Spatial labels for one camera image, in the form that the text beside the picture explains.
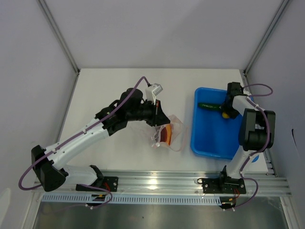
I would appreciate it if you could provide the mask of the aluminium rail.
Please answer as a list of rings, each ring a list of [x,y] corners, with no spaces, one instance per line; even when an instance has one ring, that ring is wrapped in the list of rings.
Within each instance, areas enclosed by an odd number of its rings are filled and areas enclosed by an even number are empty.
[[[290,197],[292,195],[286,178],[276,177],[272,162],[260,156],[268,169],[266,173],[246,174],[246,194],[260,197]],[[102,171],[104,177],[118,177],[116,192],[135,195],[194,195],[203,193],[198,178],[218,178],[218,172],[170,172],[170,171]]]

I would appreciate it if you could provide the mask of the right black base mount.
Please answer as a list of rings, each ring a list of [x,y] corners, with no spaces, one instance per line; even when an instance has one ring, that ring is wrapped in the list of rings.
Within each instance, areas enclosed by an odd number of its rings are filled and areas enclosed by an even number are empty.
[[[202,186],[205,194],[246,194],[243,179],[232,178],[198,178],[197,183]]]

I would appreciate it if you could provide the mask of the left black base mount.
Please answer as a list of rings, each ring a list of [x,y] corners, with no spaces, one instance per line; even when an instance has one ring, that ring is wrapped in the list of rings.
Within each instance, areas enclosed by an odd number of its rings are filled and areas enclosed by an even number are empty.
[[[90,187],[85,187],[80,184],[76,185],[76,191],[99,191],[99,189],[94,189],[95,187],[106,189],[110,192],[116,192],[119,184],[118,177],[104,177],[97,178]]]

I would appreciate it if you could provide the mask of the green cucumber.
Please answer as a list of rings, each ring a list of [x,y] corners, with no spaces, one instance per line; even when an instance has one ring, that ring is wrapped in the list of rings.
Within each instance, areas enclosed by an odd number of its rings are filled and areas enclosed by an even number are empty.
[[[221,111],[221,106],[219,104],[198,103],[197,106],[205,110]]]

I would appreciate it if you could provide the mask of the right aluminium frame post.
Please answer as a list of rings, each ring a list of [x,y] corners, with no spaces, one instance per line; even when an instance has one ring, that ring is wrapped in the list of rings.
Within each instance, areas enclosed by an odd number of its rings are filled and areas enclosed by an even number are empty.
[[[279,25],[281,18],[284,16],[285,12],[287,11],[290,3],[292,0],[282,0],[280,5],[278,6],[277,10],[274,13],[270,23],[268,24],[265,32],[263,33],[257,47],[255,48],[253,54],[251,55],[247,65],[245,66],[243,73],[244,76],[247,77],[250,70],[252,69],[253,65],[259,58],[260,54],[263,52],[265,46],[267,45],[268,41],[271,39],[276,27]]]

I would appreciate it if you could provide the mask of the aluminium frame post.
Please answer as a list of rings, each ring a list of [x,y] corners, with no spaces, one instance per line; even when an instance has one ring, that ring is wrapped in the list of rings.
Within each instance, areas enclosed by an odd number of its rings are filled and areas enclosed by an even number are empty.
[[[42,14],[44,15],[47,23],[49,24],[49,27],[51,31],[53,32],[59,46],[61,47],[61,50],[63,51],[64,55],[66,56],[67,60],[69,61],[72,69],[76,74],[80,72],[80,69],[66,43],[66,40],[45,0],[37,0],[36,1],[38,6],[41,9]]]
[[[253,65],[259,58],[260,54],[263,52],[265,46],[267,45],[268,41],[271,39],[276,27],[279,25],[281,18],[284,16],[285,12],[287,11],[290,3],[292,0],[282,0],[280,5],[278,6],[277,10],[274,13],[270,23],[268,24],[265,32],[263,33],[257,47],[255,48],[253,54],[251,55],[247,65],[245,66],[243,73],[244,76],[247,77],[250,70],[252,69]]]

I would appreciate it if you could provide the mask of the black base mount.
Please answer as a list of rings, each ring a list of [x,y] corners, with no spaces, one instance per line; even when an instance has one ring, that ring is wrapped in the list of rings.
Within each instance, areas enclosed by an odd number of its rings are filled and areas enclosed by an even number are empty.
[[[198,178],[197,183],[202,186],[205,194],[246,194],[243,179],[232,178]]]
[[[85,187],[80,184],[76,185],[76,191],[99,191],[99,189],[94,189],[95,187],[106,189],[110,192],[116,192],[119,184],[118,177],[104,177],[97,178],[90,187]]]

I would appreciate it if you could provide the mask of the blue plastic tray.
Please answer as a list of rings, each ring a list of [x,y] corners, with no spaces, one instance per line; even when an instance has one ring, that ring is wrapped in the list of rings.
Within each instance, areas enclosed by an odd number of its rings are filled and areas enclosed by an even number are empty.
[[[242,116],[225,119],[218,111],[205,110],[199,103],[221,104],[226,90],[200,87],[194,93],[191,150],[196,156],[232,160],[239,148]]]

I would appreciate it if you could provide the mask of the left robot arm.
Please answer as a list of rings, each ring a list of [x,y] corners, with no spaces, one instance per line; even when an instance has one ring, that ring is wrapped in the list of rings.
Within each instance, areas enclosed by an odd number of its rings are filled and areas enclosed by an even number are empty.
[[[145,121],[152,127],[169,124],[170,119],[156,98],[161,91],[159,84],[150,85],[145,93],[129,88],[74,136],[46,148],[35,146],[31,150],[33,171],[44,191],[54,191],[64,184],[75,185],[77,191],[108,189],[107,179],[97,166],[69,166],[68,162],[97,141],[124,129],[130,121]]]

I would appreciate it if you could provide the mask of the left aluminium frame post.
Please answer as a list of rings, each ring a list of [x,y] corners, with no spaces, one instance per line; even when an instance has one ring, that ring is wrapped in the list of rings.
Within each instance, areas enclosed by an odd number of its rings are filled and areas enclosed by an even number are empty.
[[[66,56],[67,60],[69,61],[72,69],[76,74],[80,72],[80,69],[66,43],[66,40],[45,0],[37,0],[36,1],[38,6],[41,9],[42,14],[44,15],[47,23],[49,24],[49,27],[51,31],[53,32],[59,46],[61,47],[61,50],[63,51],[64,55]]]

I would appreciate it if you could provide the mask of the clear pink zip top bag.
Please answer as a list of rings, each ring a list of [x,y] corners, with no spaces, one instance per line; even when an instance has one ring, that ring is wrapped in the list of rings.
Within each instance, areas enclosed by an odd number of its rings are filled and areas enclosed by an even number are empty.
[[[188,127],[175,116],[169,116],[170,123],[154,128],[151,137],[152,148],[168,148],[174,152],[183,151],[186,146]]]

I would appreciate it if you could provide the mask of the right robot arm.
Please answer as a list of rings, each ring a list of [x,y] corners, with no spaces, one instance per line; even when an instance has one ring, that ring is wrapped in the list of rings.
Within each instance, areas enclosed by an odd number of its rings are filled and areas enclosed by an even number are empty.
[[[221,105],[223,115],[235,119],[242,116],[239,128],[239,148],[231,162],[220,172],[218,188],[229,192],[244,185],[244,173],[255,156],[271,148],[275,135],[275,112],[261,108],[244,92],[240,83],[232,82],[227,86],[225,101]]]

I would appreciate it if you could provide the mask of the yellow lemon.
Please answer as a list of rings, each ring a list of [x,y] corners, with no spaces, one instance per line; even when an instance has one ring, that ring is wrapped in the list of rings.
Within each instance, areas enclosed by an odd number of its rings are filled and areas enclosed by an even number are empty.
[[[222,113],[222,117],[223,117],[224,119],[229,119],[229,118],[230,118],[230,116],[229,116],[228,114],[226,114],[226,113]]]

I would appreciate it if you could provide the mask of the red orange steak slice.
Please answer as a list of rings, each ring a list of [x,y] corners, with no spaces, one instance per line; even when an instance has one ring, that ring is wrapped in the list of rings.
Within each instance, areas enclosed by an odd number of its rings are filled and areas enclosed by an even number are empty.
[[[170,124],[166,124],[163,128],[160,129],[159,142],[170,145],[171,140],[172,140],[172,127]]]

